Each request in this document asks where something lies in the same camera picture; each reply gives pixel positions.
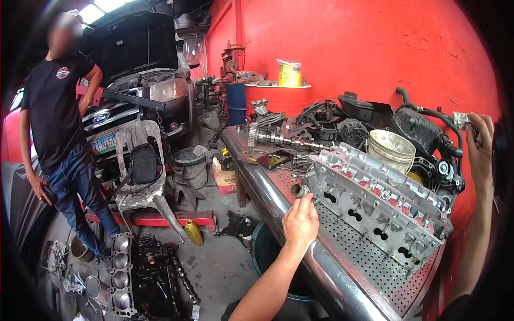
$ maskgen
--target man's right hand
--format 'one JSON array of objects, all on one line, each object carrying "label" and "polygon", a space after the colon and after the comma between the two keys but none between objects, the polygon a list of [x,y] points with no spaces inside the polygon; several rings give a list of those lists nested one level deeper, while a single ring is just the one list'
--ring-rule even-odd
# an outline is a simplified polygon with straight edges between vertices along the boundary
[{"label": "man's right hand", "polygon": [[309,193],[301,200],[296,199],[282,219],[286,237],[284,247],[301,254],[301,257],[305,255],[309,245],[318,236],[320,226],[318,212],[310,201],[312,198],[312,193]]},{"label": "man's right hand", "polygon": [[41,203],[44,203],[43,199],[45,199],[48,204],[52,205],[52,202],[48,198],[48,195],[46,195],[45,191],[43,190],[43,185],[48,186],[48,182],[35,174],[27,176],[27,179],[30,185],[32,186],[34,194],[39,199],[39,201]]},{"label": "man's right hand", "polygon": [[491,117],[469,114],[470,120],[478,128],[482,138],[482,148],[477,148],[474,141],[473,131],[470,125],[466,126],[466,141],[468,143],[468,159],[471,166],[471,177],[478,193],[492,193],[492,137],[494,126]]}]

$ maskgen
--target red oil drum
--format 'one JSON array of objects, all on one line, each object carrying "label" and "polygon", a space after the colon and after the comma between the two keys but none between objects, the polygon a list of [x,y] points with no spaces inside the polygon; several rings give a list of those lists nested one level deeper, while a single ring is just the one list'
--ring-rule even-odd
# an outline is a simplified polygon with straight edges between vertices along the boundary
[{"label": "red oil drum", "polygon": [[259,86],[245,85],[246,92],[246,120],[250,121],[250,115],[254,113],[250,103],[252,101],[268,100],[266,109],[270,112],[285,112],[286,117],[296,117],[302,109],[310,106],[313,89],[310,85],[301,87]]}]

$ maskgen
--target yellow oil bottle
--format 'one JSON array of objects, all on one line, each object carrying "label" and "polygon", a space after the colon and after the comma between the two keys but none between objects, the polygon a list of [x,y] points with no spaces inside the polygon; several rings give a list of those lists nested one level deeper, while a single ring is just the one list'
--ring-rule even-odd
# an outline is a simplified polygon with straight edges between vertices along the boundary
[{"label": "yellow oil bottle", "polygon": [[201,236],[200,229],[195,222],[192,220],[187,220],[186,226],[184,226],[184,230],[186,230],[186,234],[189,236],[191,242],[198,246],[204,244],[204,238]]}]

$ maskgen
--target yellow can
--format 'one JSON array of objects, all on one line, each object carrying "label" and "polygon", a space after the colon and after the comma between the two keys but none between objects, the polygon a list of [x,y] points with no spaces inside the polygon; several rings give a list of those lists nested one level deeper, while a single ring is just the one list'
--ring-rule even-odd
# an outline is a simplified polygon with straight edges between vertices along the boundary
[{"label": "yellow can", "polygon": [[277,61],[279,62],[279,86],[300,87],[302,85],[302,64],[280,59]]},{"label": "yellow can", "polygon": [[198,246],[204,244],[204,238],[201,236],[200,229],[195,222],[192,220],[187,220],[186,226],[184,226],[184,230],[186,231],[186,234],[189,236],[189,239],[192,243],[195,243]]}]

